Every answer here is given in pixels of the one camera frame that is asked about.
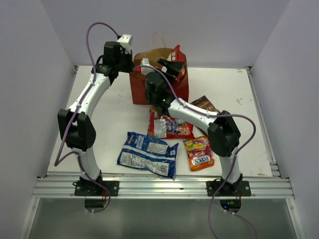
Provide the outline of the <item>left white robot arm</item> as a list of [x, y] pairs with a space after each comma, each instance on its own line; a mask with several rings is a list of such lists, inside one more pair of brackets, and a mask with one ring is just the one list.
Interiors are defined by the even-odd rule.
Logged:
[[87, 182], [86, 190], [96, 196], [102, 193], [104, 184], [101, 170], [97, 165], [93, 145], [96, 130], [91, 122], [92, 114], [103, 94], [110, 88], [119, 73], [129, 73], [133, 69], [130, 36], [123, 35], [117, 41], [104, 44], [102, 61], [94, 62], [89, 81], [77, 100], [66, 110], [58, 112], [58, 126], [62, 143], [54, 162], [57, 166], [64, 157], [62, 149], [66, 145], [75, 154], [80, 170], [80, 180]]

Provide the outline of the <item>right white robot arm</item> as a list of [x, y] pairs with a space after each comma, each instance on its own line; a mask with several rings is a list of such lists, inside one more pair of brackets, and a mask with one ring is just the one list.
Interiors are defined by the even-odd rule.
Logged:
[[160, 58], [158, 63], [161, 69], [151, 66], [147, 58], [141, 61], [141, 73], [146, 77], [147, 101], [161, 116], [181, 119], [207, 134], [212, 151], [221, 159], [222, 190], [226, 195], [234, 195], [243, 178], [237, 162], [241, 133], [234, 116], [227, 111], [207, 111], [179, 98], [172, 86], [183, 72], [185, 62]]

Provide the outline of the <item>red paper bag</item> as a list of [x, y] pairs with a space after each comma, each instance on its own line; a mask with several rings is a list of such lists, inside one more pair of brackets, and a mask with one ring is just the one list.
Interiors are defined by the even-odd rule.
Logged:
[[[140, 65], [144, 58], [149, 60], [151, 66], [159, 69], [162, 69], [162, 65], [157, 62], [160, 58], [173, 62], [187, 62], [186, 55], [181, 51], [180, 45], [177, 45], [175, 48], [166, 46], [162, 48], [152, 47], [150, 50], [139, 52], [134, 56], [134, 65]], [[140, 70], [137, 70], [130, 73], [129, 77], [133, 103], [135, 105], [147, 105], [148, 102], [145, 97], [145, 75], [143, 75]], [[189, 100], [189, 80], [186, 64], [178, 76], [177, 81], [173, 83], [172, 86], [179, 98], [182, 98], [185, 101]]]

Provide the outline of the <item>red white chips bag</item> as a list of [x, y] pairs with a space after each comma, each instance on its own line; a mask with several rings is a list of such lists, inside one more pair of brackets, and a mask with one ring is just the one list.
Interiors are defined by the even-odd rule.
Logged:
[[177, 69], [179, 69], [179, 74], [176, 77], [178, 82], [181, 82], [186, 75], [186, 56], [182, 53], [180, 45], [177, 45], [167, 57], [168, 61], [174, 62], [177, 64]]

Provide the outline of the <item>red assorted candy bag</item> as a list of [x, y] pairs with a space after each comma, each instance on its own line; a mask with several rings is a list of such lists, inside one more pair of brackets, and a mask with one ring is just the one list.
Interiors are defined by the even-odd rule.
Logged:
[[150, 108], [148, 136], [160, 139], [194, 139], [193, 125], [173, 117], [160, 116]]

